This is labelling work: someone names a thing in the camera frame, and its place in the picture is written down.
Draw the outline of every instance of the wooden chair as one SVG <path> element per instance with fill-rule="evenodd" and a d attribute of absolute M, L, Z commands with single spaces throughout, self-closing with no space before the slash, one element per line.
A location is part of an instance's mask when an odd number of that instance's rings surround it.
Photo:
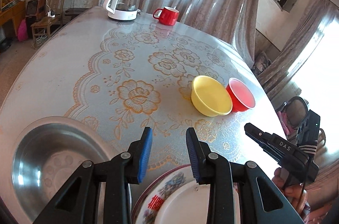
<path fill-rule="evenodd" d="M 47 36 L 47 39 L 51 37 L 50 27 L 53 24 L 57 24 L 60 22 L 60 26 L 54 30 L 52 33 L 56 32 L 62 27 L 62 14 L 63 14 L 63 4 L 65 0 L 48 0 L 48 6 L 50 10 L 55 12 L 55 18 L 43 17 L 41 20 L 33 23 L 31 25 L 32 35 L 33 35 L 33 44 L 34 48 L 38 48 L 38 46 L 42 45 L 41 42 L 39 45 L 36 42 L 37 36 Z"/>

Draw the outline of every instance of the white kettle handle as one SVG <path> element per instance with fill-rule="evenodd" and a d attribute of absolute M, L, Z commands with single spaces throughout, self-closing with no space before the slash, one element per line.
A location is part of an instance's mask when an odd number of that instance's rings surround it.
<path fill-rule="evenodd" d="M 104 4 L 102 5 L 104 9 L 106 9 L 108 12 L 111 12 L 112 14 L 115 13 L 115 8 L 117 6 L 118 0 L 112 0 L 111 1 L 111 7 L 108 5 L 110 4 L 111 0 L 105 0 Z"/>

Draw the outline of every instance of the metal basin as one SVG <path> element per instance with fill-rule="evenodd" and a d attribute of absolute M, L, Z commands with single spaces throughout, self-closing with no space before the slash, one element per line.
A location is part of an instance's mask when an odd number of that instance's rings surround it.
<path fill-rule="evenodd" d="M 83 161 L 111 159 L 106 143 L 96 132 L 69 118 L 40 119 L 22 134 L 12 179 L 18 201 L 31 221 Z"/>

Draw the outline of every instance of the metal screw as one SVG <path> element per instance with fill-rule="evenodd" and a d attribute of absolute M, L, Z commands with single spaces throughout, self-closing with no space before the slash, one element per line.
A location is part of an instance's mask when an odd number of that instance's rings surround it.
<path fill-rule="evenodd" d="M 84 168 L 89 168 L 90 166 L 92 166 L 92 161 L 89 160 L 83 161 L 82 166 Z"/>
<path fill-rule="evenodd" d="M 249 168 L 256 168 L 256 167 L 257 167 L 257 164 L 256 164 L 255 162 L 253 162 L 253 161 L 248 161 L 248 162 L 247 162 L 247 166 L 248 166 Z"/>
<path fill-rule="evenodd" d="M 131 154 L 129 152 L 123 152 L 120 156 L 122 159 L 128 159 L 130 158 Z"/>
<path fill-rule="evenodd" d="M 215 160 L 215 159 L 218 159 L 218 154 L 214 153 L 214 152 L 211 152 L 208 157 L 212 160 Z"/>

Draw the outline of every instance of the brown floor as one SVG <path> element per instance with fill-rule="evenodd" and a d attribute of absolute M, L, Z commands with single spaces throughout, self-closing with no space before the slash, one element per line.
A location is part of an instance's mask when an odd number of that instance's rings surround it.
<path fill-rule="evenodd" d="M 0 54 L 0 107 L 20 71 L 36 52 L 32 42 L 32 39 L 13 40 L 11 47 Z"/>

